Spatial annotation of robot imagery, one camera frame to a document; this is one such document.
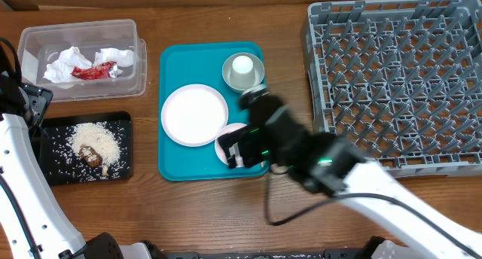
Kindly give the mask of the red foil wrapper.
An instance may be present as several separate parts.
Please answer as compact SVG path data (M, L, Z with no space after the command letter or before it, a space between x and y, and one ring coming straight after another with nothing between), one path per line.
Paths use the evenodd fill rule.
M74 67L71 73L73 77L84 81L116 78L118 75L121 74L122 71L118 68L115 61L104 62L88 69L80 69L78 67Z

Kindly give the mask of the clear plastic waste bin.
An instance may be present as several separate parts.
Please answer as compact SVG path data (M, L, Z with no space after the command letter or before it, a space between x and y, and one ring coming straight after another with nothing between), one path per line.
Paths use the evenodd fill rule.
M122 74L116 78L92 81L78 79L64 83L53 83L44 78L47 64L57 60L59 54L70 47L78 47L92 64L95 53L102 48L131 50L134 52L134 63L129 67L118 67ZM55 102L141 96L145 92L146 43L139 37L133 20L29 27L23 30L20 37L18 57L22 82L51 90Z

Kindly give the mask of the large white plate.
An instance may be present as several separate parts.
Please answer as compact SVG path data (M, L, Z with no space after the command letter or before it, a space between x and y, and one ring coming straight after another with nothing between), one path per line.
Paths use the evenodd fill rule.
M229 109L224 97L204 84L189 84L172 92L160 113L164 132L174 142L199 147L213 142L227 125Z

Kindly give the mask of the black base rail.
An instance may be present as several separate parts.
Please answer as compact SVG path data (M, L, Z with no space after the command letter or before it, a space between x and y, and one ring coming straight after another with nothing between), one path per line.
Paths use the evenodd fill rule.
M299 252L255 252L199 254L197 252L167 253L168 259L353 259L357 258L360 248L332 248L324 251Z

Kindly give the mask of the grey dishwasher rack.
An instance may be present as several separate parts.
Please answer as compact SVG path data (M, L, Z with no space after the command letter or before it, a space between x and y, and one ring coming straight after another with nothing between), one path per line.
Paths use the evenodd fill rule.
M313 3L301 40L316 132L396 178L481 173L480 0Z

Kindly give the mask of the white napkin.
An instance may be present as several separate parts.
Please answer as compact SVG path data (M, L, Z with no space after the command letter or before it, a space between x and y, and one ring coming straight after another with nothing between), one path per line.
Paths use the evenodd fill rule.
M81 54L78 47L70 47L62 51L57 60L47 64L44 78L53 83L78 81L78 78L72 75L74 68L89 69L92 65L92 62Z
M105 62L116 62L118 67L129 67L134 63L134 52L131 50L118 50L116 48L102 48L95 53L94 66Z

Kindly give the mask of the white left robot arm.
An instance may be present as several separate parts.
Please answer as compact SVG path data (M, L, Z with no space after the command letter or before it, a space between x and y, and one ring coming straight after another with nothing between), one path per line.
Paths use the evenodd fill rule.
M13 51L11 56L6 52ZM50 90L22 82L18 55L1 39L1 225L15 258L162 258L149 241L118 245L109 233L85 240L54 197L31 136L53 98Z

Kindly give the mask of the white paper cup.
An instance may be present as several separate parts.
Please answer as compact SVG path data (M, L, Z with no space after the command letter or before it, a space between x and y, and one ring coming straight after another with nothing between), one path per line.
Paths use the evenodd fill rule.
M231 63L230 82L238 89L248 89L256 82L255 67L248 56L236 56Z

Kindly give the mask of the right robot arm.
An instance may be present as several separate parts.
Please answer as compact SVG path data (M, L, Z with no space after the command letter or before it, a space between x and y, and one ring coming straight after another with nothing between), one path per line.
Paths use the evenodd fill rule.
M424 258L479 258L481 234L442 215L374 160L331 133L311 133L275 96L244 101L249 124L219 137L230 168L263 161L284 166L311 193L327 196L384 227Z

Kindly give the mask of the grey bowl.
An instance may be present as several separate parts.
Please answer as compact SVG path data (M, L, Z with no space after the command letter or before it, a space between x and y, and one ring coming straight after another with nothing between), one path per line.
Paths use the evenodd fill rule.
M261 84L264 80L264 76L265 76L265 68L264 68L264 64L263 62L258 58L256 57L254 54L251 54L251 53L235 53L231 56L229 56L225 62L224 62L224 65L222 67L222 77L224 79L224 82L234 91L237 91L239 93L241 92L244 92L245 90L247 89L238 89L238 88L235 88L231 82L230 82L230 70L231 70L231 63L233 62L233 59L236 57L236 56L241 56L241 55L244 55L244 56L248 56L252 59L253 63L254 63L254 67L255 67L255 77L256 77L256 82L255 82L255 86Z

